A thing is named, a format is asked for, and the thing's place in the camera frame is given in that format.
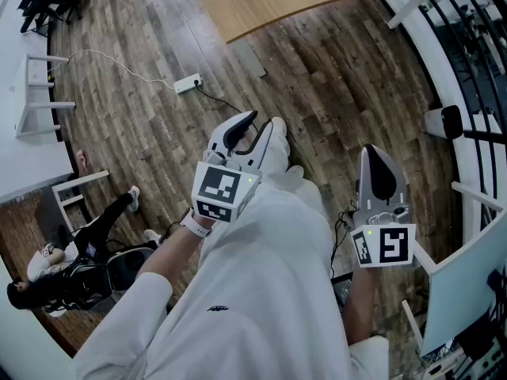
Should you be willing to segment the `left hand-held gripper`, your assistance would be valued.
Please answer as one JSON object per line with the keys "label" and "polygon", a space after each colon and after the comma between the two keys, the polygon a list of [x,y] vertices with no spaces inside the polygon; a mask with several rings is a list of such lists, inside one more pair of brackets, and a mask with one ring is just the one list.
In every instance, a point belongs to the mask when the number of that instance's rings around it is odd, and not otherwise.
{"label": "left hand-held gripper", "polygon": [[218,222],[234,222],[254,197],[262,178],[257,169],[273,133],[273,122],[269,120],[262,125],[248,150],[236,152],[239,163],[224,156],[231,154],[256,117],[257,111],[241,112],[212,132],[209,150],[204,152],[204,160],[197,164],[193,182],[193,210],[199,216]]}

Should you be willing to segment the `white waste bin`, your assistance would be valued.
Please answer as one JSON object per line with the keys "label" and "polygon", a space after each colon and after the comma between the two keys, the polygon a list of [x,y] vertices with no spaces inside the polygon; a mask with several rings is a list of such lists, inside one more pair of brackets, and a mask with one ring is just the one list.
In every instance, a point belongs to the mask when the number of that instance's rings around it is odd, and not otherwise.
{"label": "white waste bin", "polygon": [[457,105],[428,111],[425,114],[426,132],[444,139],[457,139],[463,134],[461,112]]}

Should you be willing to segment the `person's white shirt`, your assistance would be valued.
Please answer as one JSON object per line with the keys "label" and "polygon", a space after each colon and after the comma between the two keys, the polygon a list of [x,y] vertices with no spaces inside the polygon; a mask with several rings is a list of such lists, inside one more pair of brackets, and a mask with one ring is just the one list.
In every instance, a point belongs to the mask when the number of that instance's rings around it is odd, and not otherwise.
{"label": "person's white shirt", "polygon": [[320,213],[260,186],[203,241],[173,309],[166,277],[138,276],[74,357],[76,380],[388,380],[388,341],[345,335],[331,247]]}

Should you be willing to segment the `white desk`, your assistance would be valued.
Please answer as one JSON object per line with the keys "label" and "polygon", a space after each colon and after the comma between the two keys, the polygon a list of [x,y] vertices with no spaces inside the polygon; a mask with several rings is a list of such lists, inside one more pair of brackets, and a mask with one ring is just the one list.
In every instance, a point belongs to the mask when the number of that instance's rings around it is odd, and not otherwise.
{"label": "white desk", "polygon": [[[34,62],[43,63],[43,65],[34,65],[32,68],[40,71],[45,70],[45,79],[37,75],[33,76],[30,72],[30,64]],[[49,94],[50,89],[55,85],[54,82],[48,81],[47,65],[55,63],[58,67],[69,62],[69,58],[53,55],[25,54],[22,57],[13,91],[14,131],[17,138],[46,134],[60,129],[60,126],[56,124],[50,127],[26,127],[25,125],[30,114],[36,113],[39,110],[70,110],[75,108],[76,104],[74,102],[51,101],[49,97],[43,97],[43,94]]]}
{"label": "white desk", "polygon": [[429,304],[422,332],[406,300],[402,301],[418,353],[428,355],[474,324],[492,305],[488,276],[507,263],[507,205],[469,186],[452,182],[465,198],[494,209],[497,216],[470,241],[440,263],[414,244],[414,258],[429,275]]}
{"label": "white desk", "polygon": [[105,169],[100,172],[92,173],[92,174],[86,175],[84,177],[79,177],[77,179],[69,180],[68,182],[56,184],[51,187],[53,196],[55,197],[56,205],[63,217],[64,222],[67,225],[67,229],[71,233],[74,232],[74,229],[72,227],[70,219],[68,218],[68,215],[66,212],[66,207],[68,207],[72,204],[75,204],[81,200],[84,200],[84,196],[83,196],[83,194],[78,194],[78,195],[73,196],[69,199],[61,200],[60,193],[64,192],[64,191],[71,190],[72,188],[78,188],[79,186],[81,186],[83,184],[86,184],[86,183],[89,183],[92,181],[96,181],[98,179],[108,177],[108,176],[109,176],[109,171],[107,169]]}

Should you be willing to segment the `black metal railing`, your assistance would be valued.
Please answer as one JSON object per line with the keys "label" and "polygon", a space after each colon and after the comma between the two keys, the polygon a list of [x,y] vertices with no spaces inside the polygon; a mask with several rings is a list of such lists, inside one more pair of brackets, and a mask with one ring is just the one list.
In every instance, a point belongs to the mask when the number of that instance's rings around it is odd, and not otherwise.
{"label": "black metal railing", "polygon": [[479,187],[507,203],[507,0],[424,0],[419,10],[463,94]]}

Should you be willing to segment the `black box device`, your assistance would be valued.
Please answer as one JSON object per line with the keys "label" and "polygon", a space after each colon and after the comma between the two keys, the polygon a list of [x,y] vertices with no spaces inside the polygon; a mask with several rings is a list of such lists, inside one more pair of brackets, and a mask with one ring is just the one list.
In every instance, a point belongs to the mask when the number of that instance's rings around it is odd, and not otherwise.
{"label": "black box device", "polygon": [[349,294],[352,277],[353,273],[349,272],[331,279],[331,284],[334,289],[335,298],[340,312],[342,312],[345,307],[345,301]]}

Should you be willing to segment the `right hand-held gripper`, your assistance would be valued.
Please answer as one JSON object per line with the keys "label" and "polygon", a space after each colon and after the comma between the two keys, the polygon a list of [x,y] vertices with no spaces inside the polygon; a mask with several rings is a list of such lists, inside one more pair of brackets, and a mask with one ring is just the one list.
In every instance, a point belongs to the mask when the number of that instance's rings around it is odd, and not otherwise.
{"label": "right hand-held gripper", "polygon": [[[360,154],[358,207],[404,203],[406,179],[395,160],[377,146],[367,144]],[[350,232],[358,264],[382,268],[411,264],[415,246],[415,225],[407,205],[376,212],[354,223]]]}

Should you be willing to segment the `person's left forearm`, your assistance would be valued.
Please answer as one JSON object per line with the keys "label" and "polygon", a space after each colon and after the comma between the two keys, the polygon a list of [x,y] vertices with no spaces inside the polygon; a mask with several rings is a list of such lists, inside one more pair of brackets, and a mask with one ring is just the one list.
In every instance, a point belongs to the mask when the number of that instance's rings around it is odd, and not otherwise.
{"label": "person's left forearm", "polygon": [[[212,229],[215,220],[194,214],[194,219],[205,228]],[[204,239],[181,226],[171,234],[147,259],[138,276],[154,273],[167,279],[171,285],[177,283],[190,257]]]}

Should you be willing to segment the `grey rectangular floor mat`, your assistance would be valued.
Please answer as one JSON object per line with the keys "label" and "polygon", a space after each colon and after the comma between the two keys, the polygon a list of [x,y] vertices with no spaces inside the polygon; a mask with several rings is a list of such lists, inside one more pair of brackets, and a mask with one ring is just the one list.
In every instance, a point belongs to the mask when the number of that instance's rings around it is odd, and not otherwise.
{"label": "grey rectangular floor mat", "polygon": [[265,68],[262,66],[259,58],[246,38],[238,39],[232,42],[230,46],[250,73],[259,78],[263,78],[267,75]]}

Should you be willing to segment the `white table leg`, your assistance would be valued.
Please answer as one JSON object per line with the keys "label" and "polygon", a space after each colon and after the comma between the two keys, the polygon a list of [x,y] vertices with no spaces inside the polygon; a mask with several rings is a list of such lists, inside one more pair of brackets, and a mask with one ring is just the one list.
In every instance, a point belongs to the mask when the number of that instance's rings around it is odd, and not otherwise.
{"label": "white table leg", "polygon": [[397,28],[414,10],[425,0],[409,0],[404,6],[387,22],[389,29]]}

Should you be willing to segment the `white power strip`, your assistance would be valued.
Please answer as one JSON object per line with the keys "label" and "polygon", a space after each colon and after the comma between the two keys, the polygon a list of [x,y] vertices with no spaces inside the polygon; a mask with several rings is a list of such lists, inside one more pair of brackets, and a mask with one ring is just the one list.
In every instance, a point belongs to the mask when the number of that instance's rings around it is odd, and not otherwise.
{"label": "white power strip", "polygon": [[173,84],[174,91],[177,94],[184,93],[191,89],[196,88],[197,86],[202,85],[202,77],[200,74],[193,74],[183,79],[177,80]]}

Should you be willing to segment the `person's light trousers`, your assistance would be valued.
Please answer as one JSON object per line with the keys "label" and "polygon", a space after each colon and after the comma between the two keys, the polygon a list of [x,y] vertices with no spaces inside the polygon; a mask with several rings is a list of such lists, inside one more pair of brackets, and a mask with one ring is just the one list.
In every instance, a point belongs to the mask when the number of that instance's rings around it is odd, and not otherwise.
{"label": "person's light trousers", "polygon": [[322,196],[318,187],[305,178],[302,180],[291,180],[285,176],[286,171],[291,167],[289,157],[291,151],[287,135],[273,134],[261,163],[262,181],[280,190],[290,192],[300,198],[308,207],[328,218],[322,202]]}

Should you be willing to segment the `person's right forearm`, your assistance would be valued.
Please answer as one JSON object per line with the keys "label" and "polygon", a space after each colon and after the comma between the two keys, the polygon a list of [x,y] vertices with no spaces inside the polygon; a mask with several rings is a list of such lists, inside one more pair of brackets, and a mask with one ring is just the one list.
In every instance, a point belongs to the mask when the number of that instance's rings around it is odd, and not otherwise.
{"label": "person's right forearm", "polygon": [[342,311],[348,345],[370,337],[373,330],[375,293],[379,269],[356,266]]}

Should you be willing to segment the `white smartwatch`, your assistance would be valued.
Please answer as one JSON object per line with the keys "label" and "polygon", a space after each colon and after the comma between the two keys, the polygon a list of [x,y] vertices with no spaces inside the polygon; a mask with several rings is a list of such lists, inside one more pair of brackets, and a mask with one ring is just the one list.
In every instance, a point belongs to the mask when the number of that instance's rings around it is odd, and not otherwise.
{"label": "white smartwatch", "polygon": [[207,237],[211,229],[205,228],[194,219],[194,210],[190,207],[185,217],[180,221],[180,225],[186,227],[189,231],[200,238]]}

